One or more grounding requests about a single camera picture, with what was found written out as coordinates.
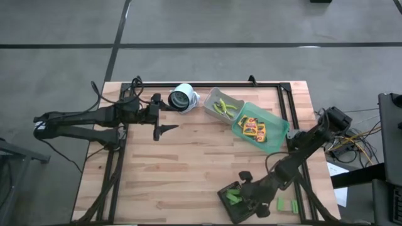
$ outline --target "plastic bin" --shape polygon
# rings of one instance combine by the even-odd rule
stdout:
[[[257,118],[258,122],[265,123],[266,142],[257,142],[255,139],[243,134],[243,128],[237,124],[243,115]],[[236,122],[232,125],[232,131],[235,135],[243,138],[246,141],[249,141],[251,144],[261,148],[268,154],[271,154],[280,150],[286,133],[289,131],[289,122],[269,113],[264,109],[259,108],[250,102],[246,102],[240,111]]]
[[[220,98],[222,98],[222,100],[226,104],[237,107],[237,110],[229,109],[229,111],[231,113],[233,113],[233,115],[234,115],[233,118],[228,118],[215,111],[214,103],[215,102],[219,103]],[[218,118],[222,122],[225,122],[229,125],[232,125],[236,121],[236,119],[239,115],[239,112],[242,110],[243,106],[244,106],[243,100],[236,100],[235,98],[222,93],[218,87],[212,88],[211,91],[209,92],[206,100],[204,101],[204,109],[205,109],[206,113]]]

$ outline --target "green pliers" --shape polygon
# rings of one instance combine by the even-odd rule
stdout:
[[[218,102],[214,103],[214,109],[216,110],[216,112],[218,112],[219,114],[221,114],[223,116],[227,116],[228,118],[233,118],[234,114],[229,112],[228,109],[237,110],[237,107],[226,104],[221,98],[221,99],[219,99],[219,103]]]

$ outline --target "concrete floor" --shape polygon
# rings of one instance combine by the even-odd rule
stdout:
[[[0,0],[0,44],[113,43],[123,4]],[[122,43],[385,42],[401,37],[402,15],[392,0],[133,0]],[[0,50],[0,137],[52,155],[48,165],[30,166],[11,225],[70,220],[80,175],[33,138],[32,119],[50,110],[90,106],[95,101],[90,81],[102,86],[110,55],[110,49]],[[402,48],[391,47],[119,50],[112,81],[135,75],[145,81],[245,80],[248,75],[307,80],[316,110],[332,105],[356,110],[376,107],[381,92],[401,92],[400,59]],[[365,131],[379,121],[378,114],[349,115],[353,126]],[[383,161],[381,136],[369,141]],[[87,142],[50,142],[83,165]],[[370,193],[351,190],[342,216],[367,219]]]

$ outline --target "yellow package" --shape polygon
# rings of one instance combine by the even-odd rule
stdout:
[[[243,115],[243,116],[241,117],[241,119],[239,120],[239,122],[237,123],[237,125],[239,125],[241,128],[243,128],[243,127],[244,127],[244,123],[246,122],[247,118],[248,118],[247,115]]]
[[[243,126],[243,134],[246,136],[257,136],[257,119],[248,117]]]
[[[256,136],[257,142],[265,142],[266,141],[266,128],[265,123],[259,122],[257,125],[258,131]]]

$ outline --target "wooden table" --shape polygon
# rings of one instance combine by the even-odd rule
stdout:
[[[117,100],[121,82],[105,83],[103,94]],[[316,124],[313,106],[304,81],[291,82],[296,113],[301,129]],[[158,92],[167,102],[171,88],[145,88],[142,99]],[[231,223],[217,191],[239,180],[238,172],[250,171],[255,179],[266,174],[266,154],[233,135],[231,127],[206,114],[203,102],[210,88],[197,88],[200,105],[186,114],[161,112],[160,124],[178,124],[160,141],[153,141],[153,126],[130,125],[117,201],[115,223]],[[281,117],[278,93],[272,88],[222,88],[235,99],[252,102]],[[286,103],[288,117],[290,110]],[[91,143],[88,154],[100,149]],[[287,151],[286,144],[282,151]],[[272,166],[283,155],[272,156]],[[73,220],[81,217],[99,194],[104,177],[107,151],[96,154],[85,164]],[[328,210],[339,218],[324,153],[316,151],[308,161],[314,192]],[[298,223],[297,214],[291,212],[290,202],[295,199],[291,185],[277,196],[285,200],[285,211],[276,210],[276,199],[271,203],[271,215],[257,218],[253,215],[243,223]],[[309,215],[307,196],[304,206]],[[106,204],[105,216],[109,212]]]

